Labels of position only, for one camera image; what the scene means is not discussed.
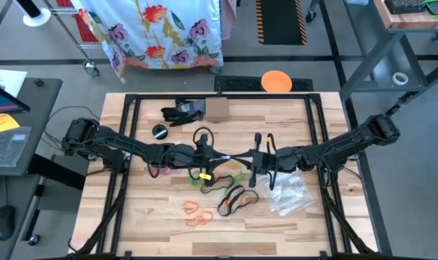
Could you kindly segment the floral fabric backdrop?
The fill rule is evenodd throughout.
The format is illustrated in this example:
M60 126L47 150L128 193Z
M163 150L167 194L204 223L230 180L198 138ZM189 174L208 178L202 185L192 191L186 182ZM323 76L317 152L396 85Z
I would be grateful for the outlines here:
M85 21L81 18L79 10L75 9L71 0L53 0L56 5L53 5L49 0L43 0L47 9L57 19L59 24L65 30L65 33L71 38L77 49L84 56L82 62L83 69L92 77L100 75L100 71L96 66L95 60L92 58L92 51L100 49L100 43L94 36L92 30L88 28ZM75 36L66 23L61 18L62 15L71 15L77 23L78 37Z

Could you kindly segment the brown cardboard box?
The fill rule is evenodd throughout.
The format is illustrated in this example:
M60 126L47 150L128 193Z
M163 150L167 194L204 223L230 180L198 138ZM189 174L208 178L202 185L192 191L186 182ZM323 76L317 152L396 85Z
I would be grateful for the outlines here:
M225 97L209 97L205 99L204 119L211 123L220 123L229 119L229 104Z

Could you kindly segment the black keyboard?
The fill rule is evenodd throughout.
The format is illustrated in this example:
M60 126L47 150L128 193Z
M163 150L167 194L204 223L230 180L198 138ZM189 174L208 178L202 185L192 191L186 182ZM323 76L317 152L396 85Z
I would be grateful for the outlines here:
M384 0L391 14L410 14L424 12L424 0Z

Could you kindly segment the hazard striped floor mat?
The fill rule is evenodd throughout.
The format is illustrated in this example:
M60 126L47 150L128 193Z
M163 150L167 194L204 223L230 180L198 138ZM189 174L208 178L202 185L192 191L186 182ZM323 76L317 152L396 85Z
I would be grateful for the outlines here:
M255 0L258 42L305 46L305 20L299 0Z

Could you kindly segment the wooden top workbench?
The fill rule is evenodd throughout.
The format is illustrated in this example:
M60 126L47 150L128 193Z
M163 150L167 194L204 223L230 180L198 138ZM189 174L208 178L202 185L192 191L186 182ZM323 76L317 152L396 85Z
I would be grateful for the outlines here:
M425 74L419 64L420 60L431 61L438 56L417 56L407 39L407 35L420 33L438 42L438 15L426 10L391 14L384 0L369 0L363 6L345 3L344 6L364 59L341 85L343 102L350 105L354 92L401 92L403 95L387 111L391 116L438 83L438 67ZM406 74L408 83L396 85L392 81L395 72Z

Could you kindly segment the grey plastic bag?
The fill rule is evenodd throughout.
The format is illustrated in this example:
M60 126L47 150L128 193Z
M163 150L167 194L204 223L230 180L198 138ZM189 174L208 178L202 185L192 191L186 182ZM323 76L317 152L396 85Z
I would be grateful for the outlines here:
M30 126L0 132L0 167L13 168L17 165L30 132Z

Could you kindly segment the orange rubber band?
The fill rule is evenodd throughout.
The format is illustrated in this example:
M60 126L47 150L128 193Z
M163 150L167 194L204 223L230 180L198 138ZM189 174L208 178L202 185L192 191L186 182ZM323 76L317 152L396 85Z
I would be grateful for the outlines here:
M199 205L195 201L186 200L184 201L182 208L186 215L192 215L198 211Z
M254 198L248 194L245 194L241 197L240 200L240 205L245 205L248 203L251 203L254 201ZM230 199L226 199L226 206L229 206L231 204L231 200Z
M187 220L185 225L190 228L194 228L198 225L205 225L208 222L212 221L214 218L214 214L212 211L202 211L199 215L196 217L193 217L190 220Z

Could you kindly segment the white tape roll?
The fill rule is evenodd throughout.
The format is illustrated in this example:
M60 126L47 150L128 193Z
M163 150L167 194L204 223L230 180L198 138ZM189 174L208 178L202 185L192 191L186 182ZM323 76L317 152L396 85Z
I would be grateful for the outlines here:
M392 75L392 81L399 86L403 86L406 85L409 81L409 78L406 74L402 73L402 72L395 72Z

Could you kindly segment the floral print curtain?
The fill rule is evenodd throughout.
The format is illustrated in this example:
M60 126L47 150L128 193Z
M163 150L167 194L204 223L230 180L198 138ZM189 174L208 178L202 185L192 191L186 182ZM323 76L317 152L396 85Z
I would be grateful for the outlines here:
M220 0L71 0L119 78L151 70L223 68Z

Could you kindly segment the black work gloves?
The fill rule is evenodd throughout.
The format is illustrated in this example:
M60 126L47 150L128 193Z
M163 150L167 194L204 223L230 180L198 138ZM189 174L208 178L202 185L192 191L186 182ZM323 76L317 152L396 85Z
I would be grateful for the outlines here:
M161 108L164 121L170 127L181 126L195 121L200 121L206 111L205 100L176 99L173 108Z

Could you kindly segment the yellow sticky note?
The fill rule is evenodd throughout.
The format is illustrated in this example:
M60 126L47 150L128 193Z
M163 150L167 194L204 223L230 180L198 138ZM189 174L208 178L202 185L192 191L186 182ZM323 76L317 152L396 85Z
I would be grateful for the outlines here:
M19 128L20 125L8 113L0 113L0 132Z

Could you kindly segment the white round pedestal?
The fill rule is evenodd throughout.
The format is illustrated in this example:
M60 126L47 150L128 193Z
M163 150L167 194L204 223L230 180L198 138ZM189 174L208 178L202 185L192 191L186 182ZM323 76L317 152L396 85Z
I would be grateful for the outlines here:
M23 13L22 21L28 27L40 27L47 23L51 18L51 11L39 8L33 0L12 0Z

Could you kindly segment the grey cart leg with caster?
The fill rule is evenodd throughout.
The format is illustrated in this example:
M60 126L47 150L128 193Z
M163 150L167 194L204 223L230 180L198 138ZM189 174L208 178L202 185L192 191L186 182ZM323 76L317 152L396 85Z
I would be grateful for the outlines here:
M316 8L319 5L319 2L320 0L311 0L307 10L306 22L312 22L317 16Z

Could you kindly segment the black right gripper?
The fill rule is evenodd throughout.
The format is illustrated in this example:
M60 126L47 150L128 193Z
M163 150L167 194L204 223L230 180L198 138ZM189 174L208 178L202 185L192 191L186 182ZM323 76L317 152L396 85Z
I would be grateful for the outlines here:
M298 153L298 147L284 147L276 149L275 153L270 152L270 145L274 144L272 134L268 134L271 141L267 143L267 151L260 152L259 147L262 141L262 135L256 133L254 135L254 148L250 152L231 155L233 161L241 163L246 168L250 168L252 175L249 179L249 187L254 188L257 183L257 175L269 175L269 181L273 173L283 172L290 173L302 161L303 155ZM252 162L246 161L246 158L251 158Z

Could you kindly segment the wide black rubber band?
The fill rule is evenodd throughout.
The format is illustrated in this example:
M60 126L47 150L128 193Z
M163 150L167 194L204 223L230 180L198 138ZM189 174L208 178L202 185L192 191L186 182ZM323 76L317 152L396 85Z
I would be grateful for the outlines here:
M245 194L248 194L248 195L252 196L252 197L254 198L254 201L251 202L251 203L248 203L248 204L243 205L242 208L244 208L244 207L246 207L246 206L248 206L248 205L250 205L250 204L256 204L256 203L259 201L259 194L258 194L256 191L251 190L251 189L246 189L246 188L245 188Z
M202 184L200 188L200 192L202 194L208 194L212 191L219 191L223 189L225 190L228 184L230 183L231 176L232 175L221 176L217 178L214 184L211 186L206 186L205 184Z
M217 207L218 214L227 217L242 208L242 198L245 194L243 186L235 186L228 191Z

